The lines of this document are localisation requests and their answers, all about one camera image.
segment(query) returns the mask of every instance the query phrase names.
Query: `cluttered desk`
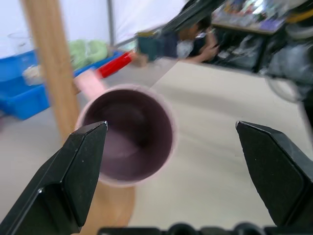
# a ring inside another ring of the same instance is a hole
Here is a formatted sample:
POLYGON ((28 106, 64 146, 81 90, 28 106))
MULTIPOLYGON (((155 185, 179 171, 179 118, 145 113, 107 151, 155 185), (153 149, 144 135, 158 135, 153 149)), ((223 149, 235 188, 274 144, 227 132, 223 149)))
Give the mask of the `cluttered desk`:
MULTIPOLYGON (((216 3, 197 1, 163 30, 192 24, 214 9, 216 3)), ((99 235, 313 234, 311 89, 297 100, 301 102, 290 103, 262 77, 184 62, 152 90, 108 89, 99 84, 99 76, 87 71, 78 78, 83 83, 88 78, 84 85, 89 90, 80 88, 90 102, 77 130, 35 174, 0 224, 1 234, 84 233, 93 227, 86 221, 98 182, 127 187, 152 176, 159 186, 154 198, 140 201, 146 203, 143 207, 169 223, 189 219, 228 228, 176 224, 166 231, 103 225, 99 235), (97 83, 97 95, 90 90, 91 80, 97 83), (168 169, 159 173, 164 165, 168 169), (255 188, 249 180, 245 183, 249 175, 255 188), (173 212, 166 211, 173 205, 173 212), (278 227, 258 227, 269 223, 269 216, 278 227), (241 223, 230 230, 238 219, 258 226, 241 223)))

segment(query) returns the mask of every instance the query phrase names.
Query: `blue plastic bin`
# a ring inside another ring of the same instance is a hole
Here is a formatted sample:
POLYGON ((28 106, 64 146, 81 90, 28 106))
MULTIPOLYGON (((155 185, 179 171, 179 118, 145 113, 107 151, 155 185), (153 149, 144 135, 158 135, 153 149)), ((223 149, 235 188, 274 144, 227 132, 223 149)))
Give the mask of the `blue plastic bin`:
MULTIPOLYGON (((74 76, 90 68, 97 69, 120 55, 122 55, 121 52, 115 51, 112 57, 76 70, 74 76)), ((20 64, 23 56, 37 61, 33 51, 21 56, 0 59, 0 110, 25 120, 47 109, 49 102, 44 85, 28 86, 25 84, 20 64)))

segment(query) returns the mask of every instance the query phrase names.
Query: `pink object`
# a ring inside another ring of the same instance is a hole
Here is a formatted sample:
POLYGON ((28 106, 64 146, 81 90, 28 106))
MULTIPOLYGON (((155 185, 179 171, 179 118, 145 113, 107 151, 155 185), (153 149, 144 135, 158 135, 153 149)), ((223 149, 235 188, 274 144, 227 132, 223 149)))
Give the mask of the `pink object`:
POLYGON ((106 120, 106 135, 99 179, 129 187, 157 173, 175 145, 175 125, 169 108, 155 93, 136 85, 106 89, 92 70, 75 79, 91 101, 81 112, 76 128, 106 120))

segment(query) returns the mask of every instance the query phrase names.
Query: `dark hair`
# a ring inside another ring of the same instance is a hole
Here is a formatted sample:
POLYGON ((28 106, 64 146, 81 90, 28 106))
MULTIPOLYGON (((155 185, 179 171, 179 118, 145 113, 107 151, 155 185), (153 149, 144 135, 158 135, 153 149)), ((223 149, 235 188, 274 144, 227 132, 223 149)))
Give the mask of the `dark hair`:
MULTIPOLYGON (((191 7, 197 0, 189 0, 182 8, 181 13, 191 7)), ((204 31, 211 26, 211 16, 207 16, 200 20, 198 23, 199 30, 204 31)))

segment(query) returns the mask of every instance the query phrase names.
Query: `red tool handle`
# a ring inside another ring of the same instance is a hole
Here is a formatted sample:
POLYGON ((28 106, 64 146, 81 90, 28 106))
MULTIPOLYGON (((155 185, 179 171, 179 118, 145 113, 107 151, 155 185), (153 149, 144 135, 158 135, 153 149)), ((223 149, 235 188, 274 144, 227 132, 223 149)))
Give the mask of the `red tool handle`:
POLYGON ((131 53, 126 52, 120 57, 98 68, 98 71, 101 73, 102 77, 105 78, 119 71, 120 69, 128 65, 131 61, 132 61, 131 53))

